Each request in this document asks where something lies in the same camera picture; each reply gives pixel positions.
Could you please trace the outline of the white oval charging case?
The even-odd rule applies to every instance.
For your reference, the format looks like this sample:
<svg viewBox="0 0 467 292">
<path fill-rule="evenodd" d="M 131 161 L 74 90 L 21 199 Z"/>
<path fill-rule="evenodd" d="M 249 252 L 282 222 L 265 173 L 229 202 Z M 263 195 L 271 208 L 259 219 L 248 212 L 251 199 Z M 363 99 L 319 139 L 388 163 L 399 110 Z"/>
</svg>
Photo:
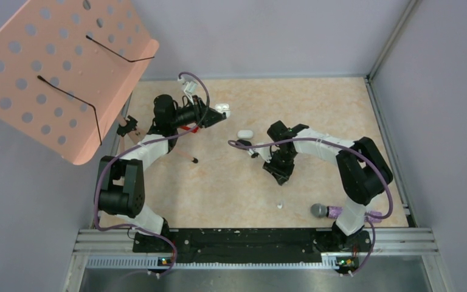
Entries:
<svg viewBox="0 0 467 292">
<path fill-rule="evenodd" d="M 240 130 L 237 132 L 237 138 L 249 140 L 254 137 L 254 132 L 252 130 Z"/>
</svg>

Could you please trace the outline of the white square charging case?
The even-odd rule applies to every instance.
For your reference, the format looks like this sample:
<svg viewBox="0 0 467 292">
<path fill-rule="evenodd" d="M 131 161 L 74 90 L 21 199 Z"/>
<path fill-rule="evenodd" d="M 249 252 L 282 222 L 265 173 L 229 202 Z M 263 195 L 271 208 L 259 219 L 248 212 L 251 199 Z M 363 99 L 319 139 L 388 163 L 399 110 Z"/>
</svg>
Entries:
<svg viewBox="0 0 467 292">
<path fill-rule="evenodd" d="M 228 103 L 218 103 L 214 106 L 214 109 L 221 113 L 230 112 L 230 106 Z"/>
</svg>

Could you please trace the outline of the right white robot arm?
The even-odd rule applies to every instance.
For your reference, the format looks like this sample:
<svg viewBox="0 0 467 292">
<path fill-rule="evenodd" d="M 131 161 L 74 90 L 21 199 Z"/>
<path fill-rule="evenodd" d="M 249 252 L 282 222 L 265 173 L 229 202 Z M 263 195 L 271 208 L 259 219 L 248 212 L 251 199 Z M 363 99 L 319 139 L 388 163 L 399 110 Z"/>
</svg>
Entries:
<svg viewBox="0 0 467 292">
<path fill-rule="evenodd" d="M 230 118 L 188 138 L 199 154 L 197 226 L 339 227 L 333 245 L 357 242 L 367 205 L 392 174 L 375 143 L 325 102 L 293 97 L 231 100 Z"/>
</svg>

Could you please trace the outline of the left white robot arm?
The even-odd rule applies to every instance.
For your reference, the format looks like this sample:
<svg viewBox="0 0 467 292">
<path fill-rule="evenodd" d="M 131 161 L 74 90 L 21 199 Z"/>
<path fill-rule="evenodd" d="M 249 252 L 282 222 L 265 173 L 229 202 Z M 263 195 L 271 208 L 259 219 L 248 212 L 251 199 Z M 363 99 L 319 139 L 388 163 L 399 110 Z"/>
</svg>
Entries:
<svg viewBox="0 0 467 292">
<path fill-rule="evenodd" d="M 157 96 L 146 135 L 123 153 L 101 159 L 94 196 L 96 211 L 117 216 L 125 221 L 122 227 L 137 228 L 148 235 L 147 242 L 155 251 L 166 250 L 171 236 L 165 231 L 166 220 L 145 202 L 144 171 L 175 149 L 181 127 L 208 128 L 229 116 L 228 104 L 212 108 L 209 100 L 197 95 L 189 96 L 183 106 L 168 94 Z"/>
</svg>

